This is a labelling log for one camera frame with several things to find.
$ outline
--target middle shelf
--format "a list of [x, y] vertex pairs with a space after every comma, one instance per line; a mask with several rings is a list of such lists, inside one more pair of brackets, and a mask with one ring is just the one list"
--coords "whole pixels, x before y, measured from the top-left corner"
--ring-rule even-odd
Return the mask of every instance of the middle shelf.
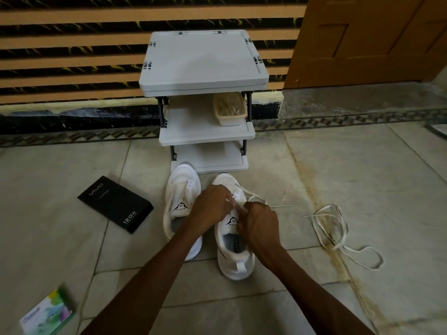
[[255, 136], [251, 122], [221, 126], [214, 115], [213, 94], [172, 96], [163, 112], [167, 126], [160, 129], [162, 146], [250, 140]]

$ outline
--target black box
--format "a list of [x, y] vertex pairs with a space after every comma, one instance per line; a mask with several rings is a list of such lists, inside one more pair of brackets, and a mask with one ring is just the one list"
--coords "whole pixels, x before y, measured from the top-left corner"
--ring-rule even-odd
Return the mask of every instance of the black box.
[[148, 200], [105, 176], [88, 187], [78, 199], [131, 234], [154, 208]]

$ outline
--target person's right arm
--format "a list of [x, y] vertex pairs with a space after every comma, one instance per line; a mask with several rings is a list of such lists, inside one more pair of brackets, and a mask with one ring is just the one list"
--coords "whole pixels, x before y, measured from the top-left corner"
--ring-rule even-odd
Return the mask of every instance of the person's right arm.
[[293, 296], [317, 335], [373, 335], [365, 324], [324, 290], [290, 257], [279, 241], [278, 217], [269, 206], [246, 202], [237, 225], [261, 263]]

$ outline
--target patterned floor border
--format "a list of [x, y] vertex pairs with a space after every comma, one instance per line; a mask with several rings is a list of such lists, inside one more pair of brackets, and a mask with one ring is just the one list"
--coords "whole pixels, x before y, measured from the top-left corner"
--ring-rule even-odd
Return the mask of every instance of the patterned floor border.
[[[405, 112], [380, 112], [307, 117], [300, 119], [272, 119], [253, 121], [257, 132], [273, 130], [314, 129], [345, 127], [362, 124], [394, 123], [407, 121], [437, 121], [447, 119], [446, 109], [410, 110]], [[159, 135], [159, 126], [133, 127], [106, 130], [83, 130], [59, 133], [0, 135], [0, 148], [13, 146], [39, 146], [59, 143], [80, 143], [110, 140], [154, 138]]]

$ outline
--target person's left hand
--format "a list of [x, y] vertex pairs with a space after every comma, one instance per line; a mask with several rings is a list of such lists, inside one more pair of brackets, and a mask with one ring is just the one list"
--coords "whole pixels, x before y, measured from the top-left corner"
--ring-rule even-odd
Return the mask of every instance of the person's left hand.
[[211, 184], [196, 198], [188, 224], [202, 235], [209, 227], [220, 222], [234, 207], [234, 199], [226, 186]]

